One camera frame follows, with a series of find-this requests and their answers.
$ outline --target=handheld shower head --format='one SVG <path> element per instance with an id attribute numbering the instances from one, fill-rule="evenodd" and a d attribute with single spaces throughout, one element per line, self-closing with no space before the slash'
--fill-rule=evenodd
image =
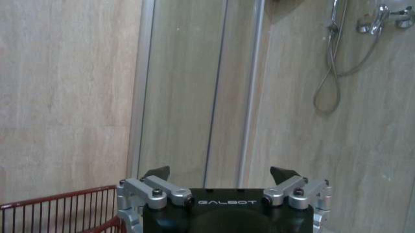
<path id="1" fill-rule="evenodd" d="M 374 20 L 369 26 L 369 34 L 377 35 L 380 33 L 384 22 L 388 20 L 389 15 L 390 11 L 388 6 L 385 4 L 380 4 L 376 10 Z"/>
<path id="2" fill-rule="evenodd" d="M 332 0 L 330 22 L 328 25 L 328 31 L 329 33 L 333 33 L 333 34 L 338 32 L 338 25 L 337 25 L 337 11 L 340 7 L 338 1 L 340 0 Z"/>

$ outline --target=screw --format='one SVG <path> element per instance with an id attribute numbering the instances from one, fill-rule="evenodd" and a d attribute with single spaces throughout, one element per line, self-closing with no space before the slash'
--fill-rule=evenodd
<path id="1" fill-rule="evenodd" d="M 152 195 L 153 195 L 153 197 L 160 197 L 162 195 L 162 191 L 158 188 L 154 188 Z"/>
<path id="2" fill-rule="evenodd" d="M 194 198 L 193 197 L 189 197 L 185 201 L 184 201 L 184 207 L 185 209 L 190 209 L 194 205 Z"/>
<path id="3" fill-rule="evenodd" d="M 268 197 L 262 197 L 260 201 L 265 206 L 270 206 L 272 204 L 272 201 Z"/>
<path id="4" fill-rule="evenodd" d="M 301 188 L 296 188 L 296 189 L 293 190 L 293 195 L 296 195 L 296 196 L 304 196 L 304 190 L 302 190 Z"/>

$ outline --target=glass panel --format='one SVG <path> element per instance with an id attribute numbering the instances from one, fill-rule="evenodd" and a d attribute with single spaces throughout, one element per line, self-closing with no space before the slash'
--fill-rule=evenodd
<path id="1" fill-rule="evenodd" d="M 206 187 L 236 187 L 248 108 L 256 31 L 254 0 L 228 0 Z"/>
<path id="2" fill-rule="evenodd" d="M 224 1 L 157 0 L 138 175 L 169 165 L 170 181 L 200 187 L 220 56 Z"/>

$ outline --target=shower hose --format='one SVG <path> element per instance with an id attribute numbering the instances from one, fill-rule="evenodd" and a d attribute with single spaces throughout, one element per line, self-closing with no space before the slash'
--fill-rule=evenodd
<path id="1" fill-rule="evenodd" d="M 361 61 L 357 63 L 357 65 L 354 67 L 352 67 L 349 70 L 338 72 L 337 68 L 336 68 L 336 55 L 337 55 L 337 48 L 338 48 L 341 35 L 342 35 L 342 26 L 344 26 L 345 13 L 346 13 L 346 2 L 348 2 L 348 0 L 344 1 L 340 27 L 338 28 L 328 27 L 328 31 L 329 31 L 328 44 L 326 44 L 326 66 L 328 66 L 328 68 L 326 68 L 325 75 L 322 76 L 318 87 L 317 87 L 314 94 L 313 94 L 313 97 L 312 97 L 313 107 L 322 114 L 330 114 L 337 109 L 338 104 L 340 104 L 340 98 L 341 98 L 338 79 L 341 77 L 345 77 L 345 76 L 356 73 L 360 70 L 362 64 L 368 60 L 369 55 L 373 52 L 373 49 L 374 49 L 376 44 L 378 42 L 381 30 L 382 30 L 382 27 L 380 27 L 378 33 L 374 34 L 374 39 L 373 39 L 373 42 L 369 46 L 368 52 L 366 52 L 364 58 L 361 59 Z M 334 99 L 334 103 L 332 104 L 332 106 L 326 109 L 322 109 L 317 104 L 317 96 L 321 92 L 322 85 L 324 85 L 326 78 L 329 76 L 332 77 L 333 83 L 334 83 L 336 99 Z"/>

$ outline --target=shower enclosure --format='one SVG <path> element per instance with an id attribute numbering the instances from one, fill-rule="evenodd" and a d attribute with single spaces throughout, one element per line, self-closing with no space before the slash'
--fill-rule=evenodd
<path id="1" fill-rule="evenodd" d="M 289 168 L 330 180 L 326 232 L 410 233 L 415 1 L 334 2 L 142 1 L 129 175 L 260 188 Z"/>

